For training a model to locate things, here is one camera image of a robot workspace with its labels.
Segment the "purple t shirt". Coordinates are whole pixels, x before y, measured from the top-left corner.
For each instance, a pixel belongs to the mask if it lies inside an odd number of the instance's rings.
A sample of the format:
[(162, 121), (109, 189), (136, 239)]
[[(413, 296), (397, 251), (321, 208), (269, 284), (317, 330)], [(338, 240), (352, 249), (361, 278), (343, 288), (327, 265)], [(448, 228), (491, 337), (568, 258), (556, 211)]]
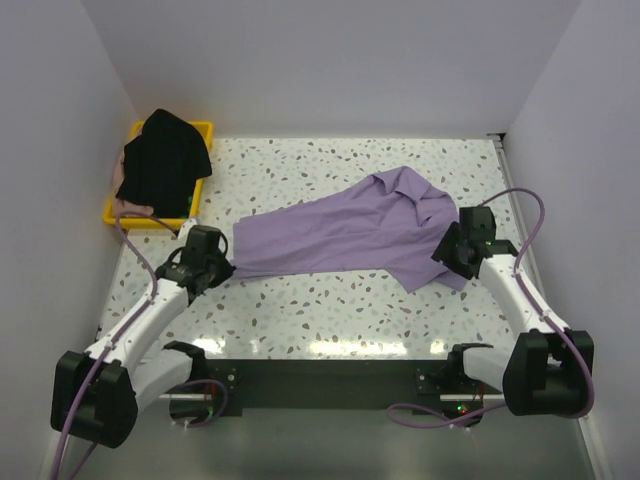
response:
[(467, 281), (432, 255), (458, 218), (451, 196), (403, 166), (344, 191), (247, 216), (233, 227), (239, 278), (381, 269), (407, 292)]

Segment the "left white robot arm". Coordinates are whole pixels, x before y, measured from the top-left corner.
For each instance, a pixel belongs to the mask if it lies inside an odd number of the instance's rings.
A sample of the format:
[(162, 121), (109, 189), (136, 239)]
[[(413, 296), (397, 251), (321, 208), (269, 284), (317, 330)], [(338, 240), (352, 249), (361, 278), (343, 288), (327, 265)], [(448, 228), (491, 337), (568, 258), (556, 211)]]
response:
[(219, 229), (194, 225), (182, 234), (184, 245), (154, 270), (148, 289), (116, 326), (84, 352), (68, 351), (58, 360), (54, 430), (116, 448), (156, 398), (177, 387), (196, 392), (211, 379), (204, 350), (189, 343), (171, 341), (156, 359), (143, 360), (174, 319), (234, 272)]

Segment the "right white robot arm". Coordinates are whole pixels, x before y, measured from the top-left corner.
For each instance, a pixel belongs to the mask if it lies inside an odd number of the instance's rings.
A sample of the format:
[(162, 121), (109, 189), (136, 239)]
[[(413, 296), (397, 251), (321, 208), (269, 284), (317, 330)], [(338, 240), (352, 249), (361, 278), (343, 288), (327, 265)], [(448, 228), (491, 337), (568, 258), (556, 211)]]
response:
[(515, 336), (508, 353), (488, 344), (454, 346), (447, 358), (446, 382), (459, 393), (479, 382), (490, 386), (503, 394), (516, 416), (584, 416), (595, 400), (594, 341), (549, 307), (522, 270), (515, 246), (497, 239), (496, 232), (489, 207), (465, 207), (432, 256), (484, 286)]

